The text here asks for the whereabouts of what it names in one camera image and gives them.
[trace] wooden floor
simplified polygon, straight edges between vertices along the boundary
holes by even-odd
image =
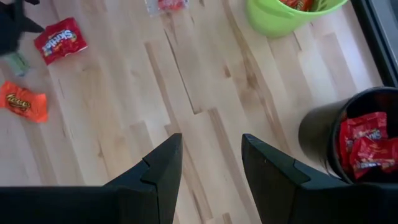
[[[49,121],[0,110],[1,185],[101,185],[183,133],[175,223],[260,223],[242,133],[313,165],[297,131],[310,109],[381,85],[351,4],[281,39],[249,26],[244,0],[191,0],[150,18],[144,0],[43,0],[43,26],[73,16],[89,48],[11,80],[49,98]]]

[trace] red candy bar wrapper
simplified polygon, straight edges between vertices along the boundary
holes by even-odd
[[[364,136],[371,140],[388,139],[387,114],[375,112],[347,119],[341,123],[339,136],[341,166],[346,172],[351,172],[349,155],[353,150],[354,142]]]
[[[284,3],[286,6],[291,7],[292,9],[296,9],[299,11],[308,12],[311,10],[313,5],[313,0],[279,0]]]
[[[398,159],[398,138],[373,141],[368,137],[355,140],[349,157],[356,179],[372,167],[381,167],[384,172],[396,170]]]
[[[175,11],[186,6],[186,0],[158,0],[158,7],[162,11]]]
[[[34,42],[47,65],[87,48],[74,18],[46,27]]]
[[[340,124],[340,161],[341,166],[345,172],[352,172],[349,164],[349,154],[353,147],[354,141],[352,140],[351,133],[348,129],[348,123],[342,122]]]

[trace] black trash can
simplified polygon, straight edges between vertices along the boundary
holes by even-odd
[[[343,171],[339,161],[339,133],[343,119],[357,118],[374,113],[387,113],[387,133],[389,138],[398,137],[398,88],[377,87],[358,93],[346,100],[315,108],[302,120],[298,140],[305,155],[328,169],[327,164],[345,182],[357,182],[353,176]],[[361,182],[398,182],[398,172],[384,173],[372,169]]]

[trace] small candy bag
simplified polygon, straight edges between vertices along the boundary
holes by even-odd
[[[32,93],[9,81],[6,81],[0,89],[0,108],[7,108],[37,123],[48,120],[45,94]]]
[[[372,167],[381,167],[384,172],[396,169],[398,154],[398,139],[373,141],[368,137],[355,140],[353,151],[349,157],[358,179]]]
[[[87,43],[72,17],[46,27],[34,42],[47,65],[87,48]]]
[[[346,172],[351,170],[349,155],[354,142],[364,136],[371,140],[388,139],[385,112],[370,113],[341,123],[339,136],[341,166]]]
[[[147,10],[151,16],[164,12],[174,12],[188,7],[188,0],[146,0]]]
[[[311,10],[314,0],[279,0],[286,6],[299,11],[308,12]]]

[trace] lime green bowl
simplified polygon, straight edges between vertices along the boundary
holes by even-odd
[[[315,0],[311,12],[286,6],[279,0],[246,0],[247,14],[253,28],[268,36],[282,37],[313,19],[333,12],[347,0]]]

